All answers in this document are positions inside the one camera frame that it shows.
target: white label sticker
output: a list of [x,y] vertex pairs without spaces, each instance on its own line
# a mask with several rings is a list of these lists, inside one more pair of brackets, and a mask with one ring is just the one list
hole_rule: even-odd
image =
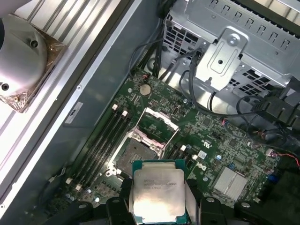
[[201,159],[205,159],[205,157],[207,156],[207,153],[205,153],[204,151],[200,151],[198,156],[201,158]]
[[71,124],[73,122],[73,120],[75,119],[75,117],[78,114],[79,110],[81,109],[82,105],[83,105],[82,102],[77,102],[77,104],[75,105],[74,109],[71,111],[70,115],[66,119],[65,123]]

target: chipset heatsink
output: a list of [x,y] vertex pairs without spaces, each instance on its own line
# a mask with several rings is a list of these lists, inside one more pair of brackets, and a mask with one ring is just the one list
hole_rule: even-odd
[[214,182],[213,187],[236,201],[246,184],[246,178],[224,166]]

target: red wire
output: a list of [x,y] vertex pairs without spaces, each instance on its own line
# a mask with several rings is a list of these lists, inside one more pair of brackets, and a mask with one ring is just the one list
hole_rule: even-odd
[[285,153],[285,154],[277,153],[277,155],[279,155],[279,156],[289,156],[289,157],[294,158],[294,159],[296,160],[297,166],[300,167],[300,163],[299,163],[299,160],[298,160],[297,157],[295,157],[295,156],[293,156],[293,155],[291,155],[291,154],[288,154],[288,153]]

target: green circuit board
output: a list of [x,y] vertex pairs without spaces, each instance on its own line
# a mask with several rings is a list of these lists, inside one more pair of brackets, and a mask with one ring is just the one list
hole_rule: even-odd
[[[220,118],[199,113],[190,103],[185,103],[185,98],[180,92],[155,77],[150,76],[148,79],[143,79],[145,74],[144,71],[138,70],[136,76],[140,78],[128,78],[121,87],[74,162],[69,173],[70,177],[73,176],[73,183],[65,184],[63,194],[67,193],[68,198],[73,196],[74,199],[90,201],[95,206],[105,203],[108,198],[119,194],[122,177],[120,175],[106,177],[107,163],[111,161],[117,147],[122,144],[123,147],[119,154],[113,158],[113,163],[118,164],[120,155],[129,143],[129,139],[124,143],[121,143],[121,140],[137,125],[144,109],[148,107],[169,117],[179,127],[177,134],[166,147],[164,158],[168,159],[168,156],[169,159],[172,158],[171,156],[175,157],[174,159],[177,159],[176,156],[184,158],[187,166],[187,178],[196,179],[198,189],[205,196],[214,196],[231,207],[234,205],[236,200],[214,188],[226,167],[247,181],[238,200],[251,201],[255,199],[267,180],[267,176],[276,167],[278,159],[267,157],[265,155],[266,148],[252,143],[249,139],[232,137],[223,128]],[[119,113],[123,111],[128,113],[127,121],[119,123],[116,119],[115,122],[109,124],[108,121],[113,120],[112,108],[116,105]],[[105,134],[108,132],[105,130],[109,127],[111,128],[110,132],[112,131],[111,134]],[[174,133],[163,121],[149,114],[142,116],[138,127],[148,137],[160,143],[167,143]],[[229,125],[229,128],[238,136],[246,135],[237,127]],[[103,142],[101,145],[96,145],[95,143],[99,142],[100,137],[104,140],[104,136],[113,144],[109,145],[108,142]],[[182,145],[186,147],[185,154],[180,154],[182,152],[173,154],[175,150],[180,151]],[[88,169],[91,161],[83,163],[88,158],[91,149],[95,149],[95,156],[90,156],[94,161],[98,154],[102,155],[98,157],[101,162],[96,162],[96,172]],[[84,175],[92,172],[95,177],[88,184],[84,185],[88,180],[86,178],[79,178],[74,182],[78,177],[74,174]],[[76,190],[78,182],[83,184],[79,191]]]

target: motherboard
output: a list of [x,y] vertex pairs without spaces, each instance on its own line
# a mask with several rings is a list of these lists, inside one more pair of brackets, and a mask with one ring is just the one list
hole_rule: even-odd
[[[180,92],[137,70],[108,107],[47,210],[55,214],[75,200],[95,207],[118,196],[136,160],[182,159],[186,179],[199,191],[233,207],[256,199],[278,158],[268,149],[228,133],[222,118],[198,112]],[[236,136],[243,130],[228,125]]]

